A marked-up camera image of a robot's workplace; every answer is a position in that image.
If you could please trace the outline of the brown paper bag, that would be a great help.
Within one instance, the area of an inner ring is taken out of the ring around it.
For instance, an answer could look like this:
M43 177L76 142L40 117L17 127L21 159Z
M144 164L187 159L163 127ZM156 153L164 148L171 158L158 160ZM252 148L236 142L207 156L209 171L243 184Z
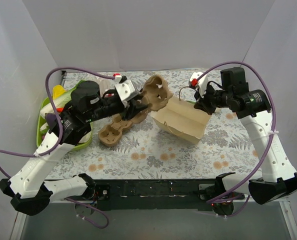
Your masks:
M159 111L151 111L150 116L156 125L192 144L202 139L211 116L194 108L194 104L172 96L167 105Z

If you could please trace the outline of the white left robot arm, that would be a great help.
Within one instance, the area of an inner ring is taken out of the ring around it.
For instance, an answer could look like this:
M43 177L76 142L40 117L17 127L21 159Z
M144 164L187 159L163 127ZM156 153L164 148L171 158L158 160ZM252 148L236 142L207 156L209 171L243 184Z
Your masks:
M27 163L17 174L0 181L1 191L11 197L10 203L16 211L34 216L52 201L72 196L84 200L93 198L96 183L85 173L54 182L47 181L46 177L91 131L92 122L116 114L129 120L147 107L139 103L141 96L131 80L120 81L107 94L108 97L101 95L94 81L78 84L62 112L55 112L55 120L49 123L44 140Z

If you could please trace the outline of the single brown cup carrier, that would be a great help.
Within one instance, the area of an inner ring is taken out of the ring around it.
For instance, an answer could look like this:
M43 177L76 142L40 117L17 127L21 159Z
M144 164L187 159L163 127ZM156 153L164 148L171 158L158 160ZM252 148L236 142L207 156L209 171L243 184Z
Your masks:
M147 105L149 112L157 112L168 104L173 93L161 75L153 75L145 81L140 96L142 96L141 103Z

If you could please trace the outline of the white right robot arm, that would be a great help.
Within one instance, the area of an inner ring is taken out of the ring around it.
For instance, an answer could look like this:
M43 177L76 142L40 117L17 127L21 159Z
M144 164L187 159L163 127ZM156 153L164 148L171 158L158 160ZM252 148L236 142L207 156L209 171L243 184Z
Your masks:
M276 114L268 94L250 90L242 67L221 70L221 84L213 88L206 73L194 72L189 87L195 90L194 108L209 115L216 109L228 108L236 113L258 154L256 169L247 176L235 172L216 177L210 203L228 200L233 193L246 194L263 205L297 191L297 170L287 157L276 130Z

